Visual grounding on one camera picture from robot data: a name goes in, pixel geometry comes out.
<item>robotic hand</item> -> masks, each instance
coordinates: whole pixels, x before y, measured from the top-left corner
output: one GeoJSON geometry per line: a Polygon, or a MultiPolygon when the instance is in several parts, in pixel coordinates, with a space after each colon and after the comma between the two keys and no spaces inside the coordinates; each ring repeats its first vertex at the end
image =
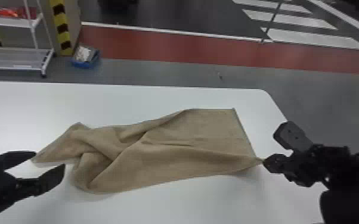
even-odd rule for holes
{"type": "Polygon", "coordinates": [[[359,153],[313,144],[293,122],[281,124],[274,139],[293,153],[268,157],[263,165],[269,172],[282,173],[299,186],[323,183],[328,191],[320,197],[320,208],[326,224],[359,223],[359,153]]]}
{"type": "Polygon", "coordinates": [[[0,212],[15,202],[31,196],[44,194],[58,184],[64,177],[65,164],[57,166],[38,178],[15,178],[5,170],[34,157],[35,152],[12,151],[0,155],[0,212]]]}

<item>floor marking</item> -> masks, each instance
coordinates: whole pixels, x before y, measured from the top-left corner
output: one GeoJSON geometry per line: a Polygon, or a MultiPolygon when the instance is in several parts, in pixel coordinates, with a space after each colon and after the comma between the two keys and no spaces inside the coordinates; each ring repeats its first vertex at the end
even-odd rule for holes
{"type": "MultiPolygon", "coordinates": [[[[277,8],[277,2],[269,2],[269,1],[262,1],[262,0],[233,0],[235,3],[243,4],[243,5],[253,5],[257,7],[264,7],[264,8],[277,8]]],[[[306,8],[299,6],[299,5],[292,5],[283,3],[281,5],[281,10],[288,10],[288,11],[296,11],[301,13],[311,13],[306,8]]]]}
{"type": "Polygon", "coordinates": [[[268,35],[272,40],[280,42],[359,49],[359,42],[355,41],[353,38],[343,36],[322,35],[280,29],[270,29],[268,35]]]}
{"type": "Polygon", "coordinates": [[[181,35],[190,35],[190,36],[205,36],[205,37],[209,37],[209,38],[234,39],[234,40],[241,40],[241,41],[255,41],[255,42],[261,41],[261,38],[248,38],[245,36],[216,35],[216,34],[210,34],[210,33],[198,33],[198,32],[188,32],[188,31],[180,31],[180,30],[156,29],[156,28],[147,28],[147,27],[139,27],[139,26],[124,26],[124,25],[93,23],[93,22],[82,22],[82,25],[125,29],[125,30],[140,30],[140,31],[150,31],[150,32],[159,32],[159,33],[172,33],[172,34],[181,34],[181,35]]]}
{"type": "MultiPolygon", "coordinates": [[[[243,11],[252,20],[270,21],[271,18],[273,17],[272,13],[265,13],[265,12],[253,11],[253,10],[243,10],[243,11]]],[[[317,18],[306,18],[306,17],[300,17],[300,16],[293,16],[293,15],[277,14],[274,19],[274,22],[294,24],[294,25],[299,25],[299,26],[327,28],[327,29],[333,29],[333,30],[337,29],[324,20],[320,20],[317,18]]]]}
{"type": "Polygon", "coordinates": [[[351,24],[352,26],[356,27],[359,29],[359,21],[336,10],[335,8],[331,7],[330,5],[325,4],[324,2],[318,1],[318,0],[308,0],[310,2],[312,2],[313,4],[317,5],[318,7],[326,10],[327,12],[337,16],[338,18],[340,18],[341,20],[351,24]]]}

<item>yellow and black pole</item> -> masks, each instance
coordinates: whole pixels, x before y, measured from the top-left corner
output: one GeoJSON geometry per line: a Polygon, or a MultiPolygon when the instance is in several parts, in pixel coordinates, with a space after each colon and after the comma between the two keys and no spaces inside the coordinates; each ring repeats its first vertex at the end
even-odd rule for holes
{"type": "Polygon", "coordinates": [[[54,24],[57,29],[57,40],[61,47],[61,55],[72,55],[73,45],[68,30],[68,19],[64,0],[50,0],[54,24]]]}

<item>beige towel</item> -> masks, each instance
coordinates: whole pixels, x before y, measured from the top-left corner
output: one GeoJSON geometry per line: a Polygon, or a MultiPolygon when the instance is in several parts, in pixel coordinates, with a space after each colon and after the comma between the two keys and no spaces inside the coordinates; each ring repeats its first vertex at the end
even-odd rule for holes
{"type": "Polygon", "coordinates": [[[261,163],[235,110],[184,110],[133,125],[72,125],[33,159],[79,158],[73,183],[89,192],[120,192],[243,170],[261,163]]]}

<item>white table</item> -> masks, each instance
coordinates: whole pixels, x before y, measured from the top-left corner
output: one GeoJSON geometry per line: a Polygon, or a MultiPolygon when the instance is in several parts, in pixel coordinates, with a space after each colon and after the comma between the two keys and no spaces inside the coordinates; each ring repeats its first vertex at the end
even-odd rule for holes
{"type": "MultiPolygon", "coordinates": [[[[70,125],[129,124],[185,108],[235,108],[258,156],[286,151],[272,134],[286,119],[258,89],[0,82],[0,153],[39,151],[70,125]]],[[[10,172],[35,177],[50,167],[27,161],[10,172]]],[[[0,223],[286,223],[321,222],[316,184],[302,188],[262,165],[236,175],[165,183],[113,195],[94,195],[61,185],[16,203],[0,223]]]]}

